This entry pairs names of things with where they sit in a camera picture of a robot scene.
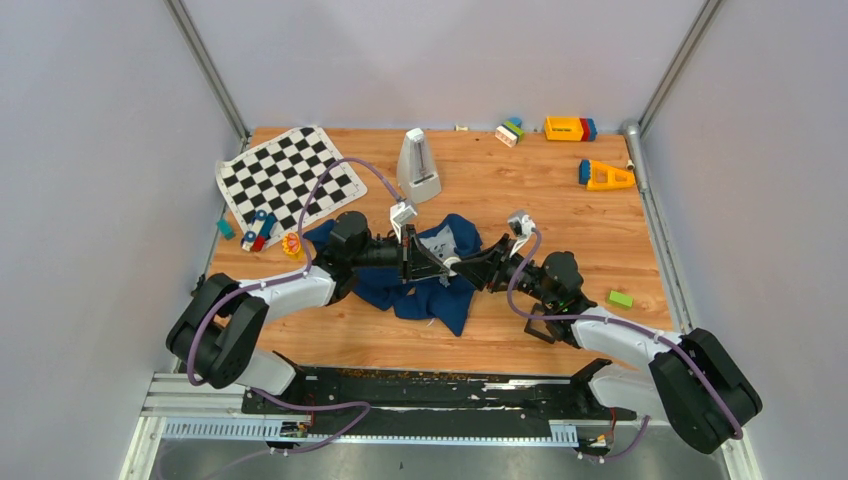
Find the yellow round brooch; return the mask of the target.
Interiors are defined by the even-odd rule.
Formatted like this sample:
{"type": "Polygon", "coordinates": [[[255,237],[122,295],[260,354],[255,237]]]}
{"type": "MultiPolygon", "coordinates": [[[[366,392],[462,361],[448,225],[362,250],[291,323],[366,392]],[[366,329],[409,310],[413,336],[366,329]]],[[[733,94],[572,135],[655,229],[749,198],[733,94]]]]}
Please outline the yellow round brooch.
{"type": "Polygon", "coordinates": [[[449,275],[455,275],[456,274],[456,272],[453,269],[453,266],[456,263],[458,263],[459,261],[460,261],[460,258],[456,257],[456,256],[448,257],[443,261],[443,265],[447,269],[447,272],[448,272],[449,275]]]}

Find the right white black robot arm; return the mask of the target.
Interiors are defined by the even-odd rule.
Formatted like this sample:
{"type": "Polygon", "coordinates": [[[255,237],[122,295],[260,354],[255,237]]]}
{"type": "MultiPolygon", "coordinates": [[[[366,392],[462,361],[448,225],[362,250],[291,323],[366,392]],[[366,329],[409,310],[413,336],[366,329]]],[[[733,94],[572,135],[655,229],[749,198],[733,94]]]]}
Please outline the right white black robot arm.
{"type": "Polygon", "coordinates": [[[527,320],[545,322],[555,341],[604,354],[580,371],[571,403],[584,417],[623,408],[670,424],[693,449],[709,454],[760,414],[763,402],[718,338],[695,328],[664,332],[616,316],[582,291],[573,253],[549,254],[541,264],[513,250],[503,237],[494,246],[451,258],[451,273],[479,290],[524,293],[537,306],[527,320]]]}

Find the teal small block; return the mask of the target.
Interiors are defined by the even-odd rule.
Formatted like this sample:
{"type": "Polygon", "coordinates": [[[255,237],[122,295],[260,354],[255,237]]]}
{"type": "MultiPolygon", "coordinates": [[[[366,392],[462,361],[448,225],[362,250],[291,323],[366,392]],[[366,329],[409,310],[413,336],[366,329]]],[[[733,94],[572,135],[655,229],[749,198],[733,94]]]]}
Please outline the teal small block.
{"type": "Polygon", "coordinates": [[[225,219],[220,219],[216,222],[217,229],[222,237],[226,240],[232,240],[236,234],[229,222],[225,219]]]}

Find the yellow blue toy ramp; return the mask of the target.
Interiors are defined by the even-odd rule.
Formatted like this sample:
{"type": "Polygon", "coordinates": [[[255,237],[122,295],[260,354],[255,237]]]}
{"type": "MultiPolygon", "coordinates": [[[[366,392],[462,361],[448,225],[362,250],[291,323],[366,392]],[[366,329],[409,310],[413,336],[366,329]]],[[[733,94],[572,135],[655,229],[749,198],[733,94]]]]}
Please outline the yellow blue toy ramp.
{"type": "Polygon", "coordinates": [[[578,183],[587,191],[611,191],[634,187],[636,178],[632,171],[582,159],[578,167],[578,183]]]}

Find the blue cartoon print shirt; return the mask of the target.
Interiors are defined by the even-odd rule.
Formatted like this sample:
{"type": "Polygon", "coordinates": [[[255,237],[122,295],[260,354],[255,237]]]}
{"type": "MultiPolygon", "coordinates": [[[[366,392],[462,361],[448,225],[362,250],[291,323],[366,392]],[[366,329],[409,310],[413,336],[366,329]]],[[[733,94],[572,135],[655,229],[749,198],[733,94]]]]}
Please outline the blue cartoon print shirt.
{"type": "MultiPolygon", "coordinates": [[[[451,213],[438,225],[421,231],[419,238],[434,255],[442,258],[465,256],[482,250],[476,226],[451,213]]],[[[440,320],[455,336],[464,330],[474,286],[460,276],[445,283],[438,278],[404,284],[394,268],[364,268],[358,273],[353,293],[375,308],[392,309],[404,320],[440,320]]]]}

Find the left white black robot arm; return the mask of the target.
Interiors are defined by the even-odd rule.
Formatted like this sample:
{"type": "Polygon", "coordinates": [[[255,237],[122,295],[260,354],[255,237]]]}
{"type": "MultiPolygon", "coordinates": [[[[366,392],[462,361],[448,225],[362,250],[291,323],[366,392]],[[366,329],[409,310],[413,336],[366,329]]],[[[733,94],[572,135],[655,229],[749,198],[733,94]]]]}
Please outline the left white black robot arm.
{"type": "Polygon", "coordinates": [[[341,214],[312,263],[295,272],[236,281],[207,278],[166,338],[167,349],[189,367],[189,378],[216,389],[231,384],[259,388],[283,413],[298,411],[306,386],[284,358],[257,349],[263,326],[301,310],[344,299],[363,268],[390,268],[402,282],[453,275],[458,260],[433,253],[411,224],[388,237],[373,237],[366,217],[341,214]]]}

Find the white green blue blocks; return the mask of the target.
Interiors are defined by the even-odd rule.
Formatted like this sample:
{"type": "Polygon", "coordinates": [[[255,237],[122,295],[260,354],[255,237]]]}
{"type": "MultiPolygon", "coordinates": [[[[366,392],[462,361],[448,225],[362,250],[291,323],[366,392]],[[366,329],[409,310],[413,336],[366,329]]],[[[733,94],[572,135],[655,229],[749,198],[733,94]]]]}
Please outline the white green blue blocks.
{"type": "Polygon", "coordinates": [[[518,145],[524,134],[522,120],[518,117],[508,118],[494,130],[495,138],[510,148],[518,145]]]}

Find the green small block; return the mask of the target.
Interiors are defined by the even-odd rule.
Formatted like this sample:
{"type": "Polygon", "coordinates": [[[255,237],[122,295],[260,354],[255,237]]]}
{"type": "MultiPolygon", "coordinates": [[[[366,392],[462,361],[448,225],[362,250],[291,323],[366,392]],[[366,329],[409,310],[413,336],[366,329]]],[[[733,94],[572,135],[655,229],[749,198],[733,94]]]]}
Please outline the green small block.
{"type": "Polygon", "coordinates": [[[609,291],[607,302],[621,309],[631,309],[634,306],[634,298],[632,296],[616,290],[609,291]]]}

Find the white metronome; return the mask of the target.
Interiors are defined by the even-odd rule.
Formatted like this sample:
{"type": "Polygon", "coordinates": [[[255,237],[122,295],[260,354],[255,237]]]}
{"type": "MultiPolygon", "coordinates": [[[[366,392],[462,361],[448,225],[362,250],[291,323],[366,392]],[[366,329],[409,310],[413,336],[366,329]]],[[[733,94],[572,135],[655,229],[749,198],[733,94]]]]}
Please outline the white metronome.
{"type": "Polygon", "coordinates": [[[441,179],[429,141],[421,128],[405,133],[396,177],[405,197],[415,204],[427,202],[441,193],[441,179]]]}

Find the checkered chessboard mat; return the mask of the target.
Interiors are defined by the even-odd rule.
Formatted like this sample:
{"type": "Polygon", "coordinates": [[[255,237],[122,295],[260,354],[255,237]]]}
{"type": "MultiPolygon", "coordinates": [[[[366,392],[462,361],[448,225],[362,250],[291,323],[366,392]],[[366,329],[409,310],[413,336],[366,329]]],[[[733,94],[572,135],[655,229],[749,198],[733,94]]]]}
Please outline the checkered chessboard mat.
{"type": "Polygon", "coordinates": [[[258,211],[273,214],[274,240],[320,220],[367,194],[367,186],[344,163],[320,127],[293,128],[236,158],[216,165],[215,179],[226,205],[243,231],[258,211]]]}

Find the yellow toy block bin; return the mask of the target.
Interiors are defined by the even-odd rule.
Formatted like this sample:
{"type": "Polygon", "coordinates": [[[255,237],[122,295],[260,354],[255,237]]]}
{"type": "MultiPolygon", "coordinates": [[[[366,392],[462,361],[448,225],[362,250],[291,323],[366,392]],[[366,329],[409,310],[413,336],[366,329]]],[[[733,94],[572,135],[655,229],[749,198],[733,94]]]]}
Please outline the yellow toy block bin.
{"type": "Polygon", "coordinates": [[[591,118],[548,116],[544,133],[548,141],[593,142],[598,131],[591,118]]]}

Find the red white blue toy car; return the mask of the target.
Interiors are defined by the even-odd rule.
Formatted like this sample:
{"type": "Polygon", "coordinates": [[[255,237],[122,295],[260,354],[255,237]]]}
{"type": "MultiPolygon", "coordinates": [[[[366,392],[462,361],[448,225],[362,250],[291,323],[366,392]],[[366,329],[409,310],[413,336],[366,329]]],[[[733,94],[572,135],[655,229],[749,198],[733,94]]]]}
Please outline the red white blue toy car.
{"type": "Polygon", "coordinates": [[[273,212],[257,210],[241,241],[242,249],[248,252],[264,250],[276,223],[277,219],[273,212]]]}

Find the grey metal pipe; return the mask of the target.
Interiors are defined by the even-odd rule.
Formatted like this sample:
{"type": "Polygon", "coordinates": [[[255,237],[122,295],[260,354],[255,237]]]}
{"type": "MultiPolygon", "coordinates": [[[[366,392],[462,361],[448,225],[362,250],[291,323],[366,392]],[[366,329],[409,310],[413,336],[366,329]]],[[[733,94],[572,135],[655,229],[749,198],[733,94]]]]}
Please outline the grey metal pipe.
{"type": "Polygon", "coordinates": [[[630,160],[634,165],[637,189],[640,194],[645,195],[650,191],[649,170],[638,121],[633,119],[625,121],[622,124],[622,134],[627,143],[630,160]]]}

